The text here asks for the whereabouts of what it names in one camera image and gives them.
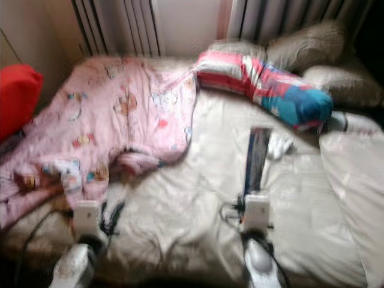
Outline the light cream pillow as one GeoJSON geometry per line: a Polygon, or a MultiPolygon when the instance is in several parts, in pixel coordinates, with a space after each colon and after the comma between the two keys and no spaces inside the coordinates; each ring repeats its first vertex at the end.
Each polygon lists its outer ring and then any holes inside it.
{"type": "Polygon", "coordinates": [[[384,88],[360,66],[316,65],[302,72],[301,77],[326,91],[335,104],[351,107],[380,107],[384,104],[384,88]]]}

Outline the beige floral bed sheet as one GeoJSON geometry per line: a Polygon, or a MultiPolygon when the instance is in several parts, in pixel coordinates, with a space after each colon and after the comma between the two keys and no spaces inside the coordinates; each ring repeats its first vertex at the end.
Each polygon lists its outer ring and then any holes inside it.
{"type": "Polygon", "coordinates": [[[293,288],[384,288],[384,267],[365,266],[330,184],[323,135],[294,133],[254,104],[206,90],[197,97],[191,144],[180,162],[109,185],[110,201],[125,206],[120,234],[100,258],[99,286],[166,277],[245,286],[241,239],[219,211],[242,191],[249,130],[261,125],[295,140],[293,152],[269,161],[262,178],[271,198],[271,241],[293,288]]]}

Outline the white bundled item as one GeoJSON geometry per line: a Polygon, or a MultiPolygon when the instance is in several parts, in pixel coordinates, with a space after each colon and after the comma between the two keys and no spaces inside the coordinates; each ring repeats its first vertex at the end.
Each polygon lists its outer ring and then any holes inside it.
{"type": "Polygon", "coordinates": [[[354,134],[382,134],[381,128],[373,119],[349,112],[332,112],[325,123],[324,132],[354,134]]]}

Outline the anime cover book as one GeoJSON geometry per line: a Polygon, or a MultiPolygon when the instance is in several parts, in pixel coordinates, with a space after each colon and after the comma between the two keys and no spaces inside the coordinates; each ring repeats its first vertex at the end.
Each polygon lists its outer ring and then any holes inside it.
{"type": "Polygon", "coordinates": [[[261,190],[263,168],[266,162],[271,133],[272,129],[269,127],[252,127],[250,129],[242,197],[261,190]]]}

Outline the red fabric sofa cushion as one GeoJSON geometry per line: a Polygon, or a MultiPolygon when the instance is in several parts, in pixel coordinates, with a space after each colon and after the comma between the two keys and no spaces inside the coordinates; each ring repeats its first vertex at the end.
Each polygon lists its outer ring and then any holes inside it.
{"type": "Polygon", "coordinates": [[[30,65],[8,65],[0,70],[1,140],[30,123],[42,85],[42,74],[30,65]]]}

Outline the pink sheer curtain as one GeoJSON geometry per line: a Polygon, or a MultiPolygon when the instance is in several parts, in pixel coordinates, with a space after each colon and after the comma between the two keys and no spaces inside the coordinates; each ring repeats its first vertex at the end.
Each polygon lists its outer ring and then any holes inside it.
{"type": "Polygon", "coordinates": [[[228,38],[227,33],[232,13],[232,2],[233,0],[219,0],[216,33],[217,40],[228,38]]]}

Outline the red white blue striped bolster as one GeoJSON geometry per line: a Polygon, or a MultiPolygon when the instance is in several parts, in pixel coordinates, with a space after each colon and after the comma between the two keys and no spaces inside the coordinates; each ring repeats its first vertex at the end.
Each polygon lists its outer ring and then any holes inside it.
{"type": "Polygon", "coordinates": [[[194,68],[202,87],[241,94],[297,131],[319,131],[334,110],[331,96],[254,57],[208,50],[194,68]]]}

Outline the large cream pillow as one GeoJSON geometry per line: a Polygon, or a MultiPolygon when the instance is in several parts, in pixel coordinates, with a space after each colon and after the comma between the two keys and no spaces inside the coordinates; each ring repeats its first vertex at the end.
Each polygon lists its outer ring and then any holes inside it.
{"type": "Polygon", "coordinates": [[[319,143],[365,266],[384,267],[384,134],[332,133],[319,143]]]}

